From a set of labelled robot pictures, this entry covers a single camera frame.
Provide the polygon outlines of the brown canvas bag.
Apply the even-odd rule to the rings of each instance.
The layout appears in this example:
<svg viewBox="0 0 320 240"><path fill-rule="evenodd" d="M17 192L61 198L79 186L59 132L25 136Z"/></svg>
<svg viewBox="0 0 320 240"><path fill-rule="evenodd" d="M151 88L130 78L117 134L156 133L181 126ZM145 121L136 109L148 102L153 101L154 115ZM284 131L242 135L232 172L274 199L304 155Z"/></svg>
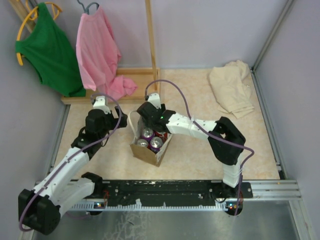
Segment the brown canvas bag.
<svg viewBox="0 0 320 240"><path fill-rule="evenodd" d="M132 114L137 114L137 111L133 110L128 114L128 123L134 134L130 144L133 156L143 162L159 167L171 141L172 134L158 132L146 127L141 117L134 123Z"/></svg>

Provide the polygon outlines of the purple Fanta can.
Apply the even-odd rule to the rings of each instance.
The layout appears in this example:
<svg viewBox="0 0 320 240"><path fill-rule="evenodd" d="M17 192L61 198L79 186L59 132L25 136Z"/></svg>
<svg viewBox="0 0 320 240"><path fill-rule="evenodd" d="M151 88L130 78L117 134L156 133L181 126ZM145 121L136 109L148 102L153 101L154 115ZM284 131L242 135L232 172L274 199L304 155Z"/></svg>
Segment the purple Fanta can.
<svg viewBox="0 0 320 240"><path fill-rule="evenodd" d="M146 140L146 141L150 141L154 136L155 136L155 133L154 131L149 128L149 127L144 127L141 131L141 138Z"/></svg>

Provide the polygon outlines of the red Coca-Cola can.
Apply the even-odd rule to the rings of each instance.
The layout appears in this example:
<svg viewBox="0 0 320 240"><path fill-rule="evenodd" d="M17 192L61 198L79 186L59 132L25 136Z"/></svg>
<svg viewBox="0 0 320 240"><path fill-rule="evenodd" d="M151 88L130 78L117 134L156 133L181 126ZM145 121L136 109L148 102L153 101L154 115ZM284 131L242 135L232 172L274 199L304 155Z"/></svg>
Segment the red Coca-Cola can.
<svg viewBox="0 0 320 240"><path fill-rule="evenodd" d="M156 137L161 138L163 143L165 143L166 140L168 139L168 133L165 131L163 131L163 132L155 131L154 134Z"/></svg>

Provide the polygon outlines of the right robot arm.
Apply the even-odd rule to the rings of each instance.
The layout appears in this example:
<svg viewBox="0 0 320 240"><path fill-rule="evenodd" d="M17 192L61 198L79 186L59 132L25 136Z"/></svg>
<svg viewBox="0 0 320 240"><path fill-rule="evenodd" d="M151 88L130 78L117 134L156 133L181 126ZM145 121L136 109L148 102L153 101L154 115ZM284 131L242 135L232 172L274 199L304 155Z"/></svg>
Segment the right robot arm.
<svg viewBox="0 0 320 240"><path fill-rule="evenodd" d="M224 194L235 198L241 192L239 157L246 139L228 118L194 120L173 110L157 108L148 101L137 109L137 113L145 126L156 132L207 140L215 158L222 163Z"/></svg>

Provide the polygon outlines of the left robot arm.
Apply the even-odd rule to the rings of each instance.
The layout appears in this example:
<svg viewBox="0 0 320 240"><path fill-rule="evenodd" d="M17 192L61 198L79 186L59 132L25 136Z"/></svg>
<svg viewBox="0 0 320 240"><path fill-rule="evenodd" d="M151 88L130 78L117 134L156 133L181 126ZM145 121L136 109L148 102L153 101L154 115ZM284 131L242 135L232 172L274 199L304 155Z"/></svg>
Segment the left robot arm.
<svg viewBox="0 0 320 240"><path fill-rule="evenodd" d="M94 173L85 173L75 183L71 180L103 146L102 142L107 142L117 129L127 126L128 116L119 105L115 110L117 118L105 104L90 110L84 127L60 163L33 189L20 192L18 225L22 232L35 230L49 235L77 202L89 196L97 199L103 195L103 180Z"/></svg>

